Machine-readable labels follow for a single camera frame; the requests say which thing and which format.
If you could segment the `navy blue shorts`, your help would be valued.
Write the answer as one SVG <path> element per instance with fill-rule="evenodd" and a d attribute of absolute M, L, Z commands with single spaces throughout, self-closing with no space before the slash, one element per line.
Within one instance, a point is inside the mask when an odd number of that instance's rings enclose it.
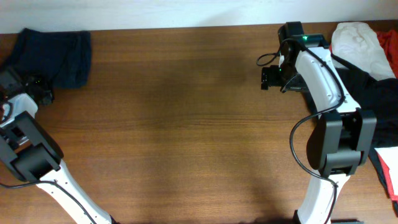
<path fill-rule="evenodd" d="M 40 75 L 55 88 L 75 89 L 87 84 L 91 59 L 88 31 L 39 32 L 25 28 L 1 69 L 13 68 L 20 75 Z"/>

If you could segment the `black shorts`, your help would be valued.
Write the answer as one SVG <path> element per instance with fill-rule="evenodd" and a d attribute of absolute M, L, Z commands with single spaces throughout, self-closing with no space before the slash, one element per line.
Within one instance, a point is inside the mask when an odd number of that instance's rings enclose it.
<path fill-rule="evenodd" d="M 387 189 L 387 175 L 383 173 L 383 164 L 376 149 L 397 146 L 397 79 L 387 78 L 377 81 L 368 72 L 352 63 L 336 55 L 332 58 L 344 66 L 337 72 L 350 95 L 362 109 L 372 110 L 376 115 L 377 124 L 369 159 L 382 186 Z"/>

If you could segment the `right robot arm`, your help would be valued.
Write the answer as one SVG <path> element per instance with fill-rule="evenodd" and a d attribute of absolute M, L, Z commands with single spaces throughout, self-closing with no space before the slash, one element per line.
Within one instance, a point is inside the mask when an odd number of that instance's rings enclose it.
<path fill-rule="evenodd" d="M 366 162 L 377 119 L 362 110 L 350 95 L 332 62 L 322 35 L 280 38 L 272 58 L 279 64 L 261 65 L 261 88 L 278 86 L 282 92 L 308 91 L 316 112 L 292 128 L 289 147 L 296 163 L 311 179 L 294 223 L 331 223 L 331 214 L 345 183 Z M 317 119 L 307 142 L 306 167 L 294 149 L 294 134 L 304 122 Z"/>

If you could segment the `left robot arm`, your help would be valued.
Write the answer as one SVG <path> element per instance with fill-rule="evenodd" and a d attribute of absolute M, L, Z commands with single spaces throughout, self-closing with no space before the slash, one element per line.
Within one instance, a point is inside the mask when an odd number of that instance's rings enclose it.
<path fill-rule="evenodd" d="M 52 85 L 42 75 L 1 71 L 1 162 L 21 182 L 13 187 L 37 186 L 76 223 L 115 223 L 72 177 L 60 146 L 35 120 L 39 106 L 53 99 Z"/>

